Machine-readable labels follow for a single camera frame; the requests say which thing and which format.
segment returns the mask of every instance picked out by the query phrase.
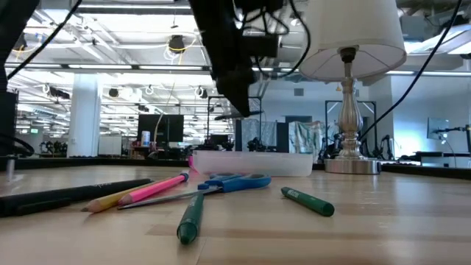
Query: lamp shade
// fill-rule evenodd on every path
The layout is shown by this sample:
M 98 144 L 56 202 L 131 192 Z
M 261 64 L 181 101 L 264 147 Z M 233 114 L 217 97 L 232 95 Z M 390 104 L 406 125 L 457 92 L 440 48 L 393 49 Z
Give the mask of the lamp shade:
M 395 0 L 310 0 L 311 49 L 300 66 L 307 78 L 345 78 L 339 50 L 357 47 L 354 78 L 383 74 L 407 58 Z

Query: pink colored pencil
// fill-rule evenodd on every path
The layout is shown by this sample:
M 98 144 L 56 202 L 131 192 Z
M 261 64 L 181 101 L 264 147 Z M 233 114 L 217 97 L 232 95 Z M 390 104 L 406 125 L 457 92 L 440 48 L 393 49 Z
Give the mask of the pink colored pencil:
M 124 195 L 120 200 L 120 205 L 128 205 L 130 203 L 138 202 L 142 199 L 145 199 L 157 192 L 165 191 L 168 188 L 178 185 L 181 182 L 188 180 L 188 174 L 181 173 L 180 175 L 173 177 L 169 180 L 164 180 L 159 183 L 155 183 L 154 185 L 150 185 L 146 188 L 138 189 L 137 191 L 133 191 L 129 194 Z

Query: computer screen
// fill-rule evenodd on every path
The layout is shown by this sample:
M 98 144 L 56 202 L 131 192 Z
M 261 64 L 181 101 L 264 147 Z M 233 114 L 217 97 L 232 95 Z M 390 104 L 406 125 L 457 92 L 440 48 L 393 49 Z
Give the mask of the computer screen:
M 228 135 L 211 135 L 210 137 L 211 142 L 213 144 L 222 144 L 229 141 Z
M 143 131 L 150 132 L 150 141 L 154 141 L 155 126 L 160 114 L 141 114 L 138 119 L 138 140 Z M 157 129 L 157 142 L 183 141 L 184 115 L 163 115 Z

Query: silver lamp base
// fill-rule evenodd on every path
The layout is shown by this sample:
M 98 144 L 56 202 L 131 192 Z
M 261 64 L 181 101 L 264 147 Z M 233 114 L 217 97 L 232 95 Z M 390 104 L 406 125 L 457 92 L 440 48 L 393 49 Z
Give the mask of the silver lamp base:
M 380 174 L 380 165 L 372 159 L 326 159 L 325 171 L 338 174 Z

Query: pillar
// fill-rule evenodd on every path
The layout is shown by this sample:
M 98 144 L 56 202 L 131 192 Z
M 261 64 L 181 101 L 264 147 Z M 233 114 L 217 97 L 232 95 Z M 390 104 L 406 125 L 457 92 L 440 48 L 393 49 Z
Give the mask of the pillar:
M 67 157 L 97 156 L 102 87 L 97 74 L 75 74 Z
M 369 100 L 376 102 L 377 118 L 385 113 L 393 104 L 393 87 L 392 77 L 386 76 L 369 87 Z M 394 114 L 390 113 L 384 119 L 378 123 L 378 146 L 381 145 L 381 139 L 385 135 L 394 137 Z M 368 144 L 369 148 L 373 150 L 375 148 L 375 135 L 374 129 L 368 132 Z

